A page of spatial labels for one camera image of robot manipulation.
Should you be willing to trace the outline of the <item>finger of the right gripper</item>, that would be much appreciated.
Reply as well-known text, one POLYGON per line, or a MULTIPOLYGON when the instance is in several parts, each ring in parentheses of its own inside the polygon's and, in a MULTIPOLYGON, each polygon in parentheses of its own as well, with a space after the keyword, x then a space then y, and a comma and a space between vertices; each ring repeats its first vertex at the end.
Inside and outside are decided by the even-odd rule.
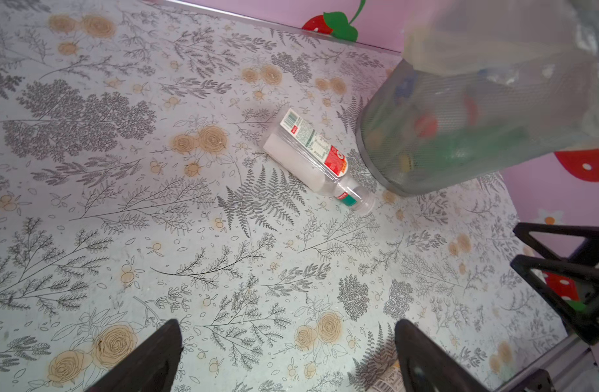
POLYGON ((516 256, 511 267, 584 342, 599 343, 599 269, 516 256))
POLYGON ((599 226, 521 222, 513 233, 544 259, 599 267, 599 226))

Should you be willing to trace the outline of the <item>clear bottle beige label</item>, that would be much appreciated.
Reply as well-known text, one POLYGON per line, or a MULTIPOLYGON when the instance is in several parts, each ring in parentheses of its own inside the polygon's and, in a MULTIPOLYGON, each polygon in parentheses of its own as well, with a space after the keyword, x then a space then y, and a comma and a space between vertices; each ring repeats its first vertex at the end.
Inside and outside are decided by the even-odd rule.
POLYGON ((375 382, 370 386, 367 392, 405 392, 405 385, 402 378, 402 372, 399 362, 395 362, 389 367, 375 382))

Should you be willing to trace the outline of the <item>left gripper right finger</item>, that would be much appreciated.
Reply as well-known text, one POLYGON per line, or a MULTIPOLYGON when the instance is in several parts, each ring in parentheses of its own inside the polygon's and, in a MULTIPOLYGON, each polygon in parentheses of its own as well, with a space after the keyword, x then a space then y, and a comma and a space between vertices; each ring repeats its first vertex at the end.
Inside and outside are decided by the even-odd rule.
POLYGON ((401 319, 396 323, 395 345, 405 391, 487 392, 411 321, 401 319))

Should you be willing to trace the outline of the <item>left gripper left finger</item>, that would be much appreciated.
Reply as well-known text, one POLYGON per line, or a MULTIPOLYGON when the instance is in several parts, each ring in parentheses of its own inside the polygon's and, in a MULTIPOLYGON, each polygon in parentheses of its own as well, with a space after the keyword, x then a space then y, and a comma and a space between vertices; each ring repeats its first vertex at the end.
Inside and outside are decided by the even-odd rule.
POLYGON ((172 318, 87 391, 170 392, 182 353, 181 329, 172 318))

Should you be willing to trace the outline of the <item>bottle with red white label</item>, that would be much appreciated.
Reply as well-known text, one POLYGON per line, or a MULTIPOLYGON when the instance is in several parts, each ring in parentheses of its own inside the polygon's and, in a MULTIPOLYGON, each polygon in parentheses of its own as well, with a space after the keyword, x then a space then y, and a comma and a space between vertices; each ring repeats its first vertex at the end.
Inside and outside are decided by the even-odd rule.
POLYGON ((362 217, 371 213, 374 194, 354 179, 348 156, 293 109, 275 118, 260 145, 311 191, 337 199, 362 217))

